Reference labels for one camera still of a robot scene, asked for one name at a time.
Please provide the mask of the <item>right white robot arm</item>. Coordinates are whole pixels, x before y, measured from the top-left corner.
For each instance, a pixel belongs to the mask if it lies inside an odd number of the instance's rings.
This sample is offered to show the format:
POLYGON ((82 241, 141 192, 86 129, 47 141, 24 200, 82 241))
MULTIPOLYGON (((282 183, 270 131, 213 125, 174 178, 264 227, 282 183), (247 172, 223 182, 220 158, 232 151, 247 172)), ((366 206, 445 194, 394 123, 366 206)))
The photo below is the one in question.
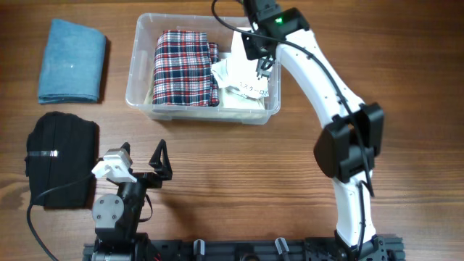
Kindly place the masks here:
POLYGON ((373 253, 376 230, 370 216, 371 178, 381 150, 384 112, 366 104, 337 75, 303 14, 275 1, 243 1, 252 29, 244 34, 248 59, 273 58, 294 77, 322 127, 314 156, 333 182, 335 236, 350 260, 373 253))

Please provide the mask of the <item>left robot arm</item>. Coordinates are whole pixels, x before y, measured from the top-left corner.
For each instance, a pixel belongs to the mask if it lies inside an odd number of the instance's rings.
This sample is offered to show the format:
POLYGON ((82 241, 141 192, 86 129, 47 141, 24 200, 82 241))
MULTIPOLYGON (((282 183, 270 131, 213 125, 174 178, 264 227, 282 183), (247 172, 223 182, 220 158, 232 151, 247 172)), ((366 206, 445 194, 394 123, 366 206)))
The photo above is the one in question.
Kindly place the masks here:
POLYGON ((161 140, 149 166, 152 172, 133 172, 130 144, 125 142, 118 149, 110 149, 98 161, 92 173, 105 177, 118 187, 116 194, 106 194, 94 203, 92 217, 95 222, 96 240, 85 245, 83 259, 88 261, 110 260, 161 260, 160 251, 149 240, 147 233, 137 231, 145 204, 150 204, 149 189, 160 189, 164 181, 172 179, 173 171, 167 155, 167 144, 161 140))

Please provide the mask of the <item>cream cloth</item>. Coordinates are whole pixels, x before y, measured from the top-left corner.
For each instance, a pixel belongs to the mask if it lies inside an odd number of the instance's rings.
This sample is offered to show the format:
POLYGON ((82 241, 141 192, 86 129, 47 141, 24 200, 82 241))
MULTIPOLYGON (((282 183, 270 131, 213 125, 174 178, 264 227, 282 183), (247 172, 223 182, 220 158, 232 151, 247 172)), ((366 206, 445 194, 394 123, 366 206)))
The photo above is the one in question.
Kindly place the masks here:
POLYGON ((263 109, 263 99, 249 99, 233 93, 225 88, 218 88, 220 104, 225 108, 263 109))

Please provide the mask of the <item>red plaid cloth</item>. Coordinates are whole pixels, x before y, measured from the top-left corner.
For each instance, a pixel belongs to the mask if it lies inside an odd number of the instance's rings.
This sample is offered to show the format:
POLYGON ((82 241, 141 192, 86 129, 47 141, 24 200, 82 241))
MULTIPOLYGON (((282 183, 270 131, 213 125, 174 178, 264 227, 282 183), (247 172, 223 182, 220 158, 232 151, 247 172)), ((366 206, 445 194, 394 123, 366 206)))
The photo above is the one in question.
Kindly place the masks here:
POLYGON ((207 34, 166 30, 154 53, 152 103, 193 107, 220 104, 212 65, 219 62, 218 45, 207 34))

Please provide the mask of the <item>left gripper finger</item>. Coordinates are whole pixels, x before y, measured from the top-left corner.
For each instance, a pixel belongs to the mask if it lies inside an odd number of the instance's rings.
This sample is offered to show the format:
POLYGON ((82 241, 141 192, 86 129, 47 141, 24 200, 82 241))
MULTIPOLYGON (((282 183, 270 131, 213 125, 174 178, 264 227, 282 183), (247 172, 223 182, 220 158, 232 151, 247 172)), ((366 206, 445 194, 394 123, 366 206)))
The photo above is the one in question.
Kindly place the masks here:
POLYGON ((124 166, 128 169, 131 168, 131 157, 130 157, 131 145, 128 142, 125 142, 120 147, 120 158, 124 163, 124 166))
POLYGON ((170 181, 172 179, 173 170, 167 154, 167 144, 164 139, 161 139, 158 143, 157 148, 149 160, 149 165, 163 181, 170 181))

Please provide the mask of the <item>white printed t-shirt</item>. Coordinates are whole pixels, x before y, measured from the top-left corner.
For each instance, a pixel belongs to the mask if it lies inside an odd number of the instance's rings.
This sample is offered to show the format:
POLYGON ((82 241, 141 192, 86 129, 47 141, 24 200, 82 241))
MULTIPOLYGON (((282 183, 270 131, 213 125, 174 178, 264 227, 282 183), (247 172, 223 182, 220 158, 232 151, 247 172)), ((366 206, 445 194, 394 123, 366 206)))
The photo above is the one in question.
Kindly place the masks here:
POLYGON ((268 97, 269 78, 257 78, 257 61, 258 59, 247 59, 241 33, 234 31, 231 53, 225 59, 211 65, 218 88, 225 88, 249 99, 268 97))

